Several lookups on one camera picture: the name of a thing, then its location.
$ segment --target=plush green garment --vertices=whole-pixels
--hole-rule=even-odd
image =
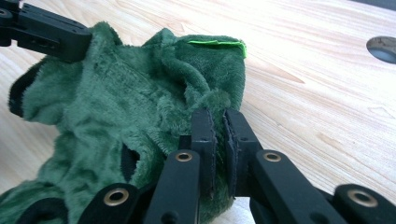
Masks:
[[[37,179],[0,197],[0,223],[14,223],[29,205],[48,197],[63,199],[69,223],[77,223],[100,189],[113,183],[141,188],[158,179],[179,136],[191,134],[191,113],[200,107],[212,112],[219,142],[215,197],[201,199],[201,222],[226,210],[232,199],[221,118],[224,108],[241,105],[240,43],[228,36],[175,37],[163,29],[141,47],[126,46],[100,22],[83,61],[43,59],[33,68],[37,76],[23,93],[21,110],[28,121],[56,125],[60,135]],[[123,146],[139,155],[129,178],[120,168]]]

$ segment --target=metal ring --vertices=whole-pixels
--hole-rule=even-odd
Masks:
[[[114,199],[112,197],[114,197],[115,194],[121,194],[121,196],[119,198],[117,198],[117,199]],[[129,197],[128,190],[126,190],[126,189],[113,189],[113,190],[109,191],[105,195],[105,198],[103,199],[103,201],[108,206],[117,206],[117,205],[120,205],[122,203],[125,203],[125,201],[128,199],[128,197]]]
[[[268,161],[280,161],[282,158],[274,152],[267,152],[264,154],[264,158]]]
[[[353,202],[363,205],[365,207],[377,207],[378,206],[378,201],[373,196],[371,196],[367,192],[364,192],[363,190],[350,189],[347,192],[347,196]]]
[[[190,161],[192,160],[192,155],[187,152],[181,152],[176,155],[178,161]]]

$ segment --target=wooden table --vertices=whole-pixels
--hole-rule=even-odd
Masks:
[[[396,36],[396,12],[350,1],[23,1],[92,26],[108,21],[126,44],[163,27],[230,35],[247,44],[241,111],[263,147],[288,155],[318,188],[356,183],[396,203],[396,65],[366,42]],[[54,127],[10,114],[11,84],[43,55],[0,48],[0,193],[34,179]],[[248,199],[214,223],[252,223]]]

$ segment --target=green trim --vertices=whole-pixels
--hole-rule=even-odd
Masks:
[[[208,41],[199,41],[199,40],[191,40],[188,42],[189,44],[199,44],[199,45],[229,45],[229,46],[237,46],[242,50],[244,58],[247,57],[247,46],[245,43],[241,41],[218,41],[218,40],[208,40]]]

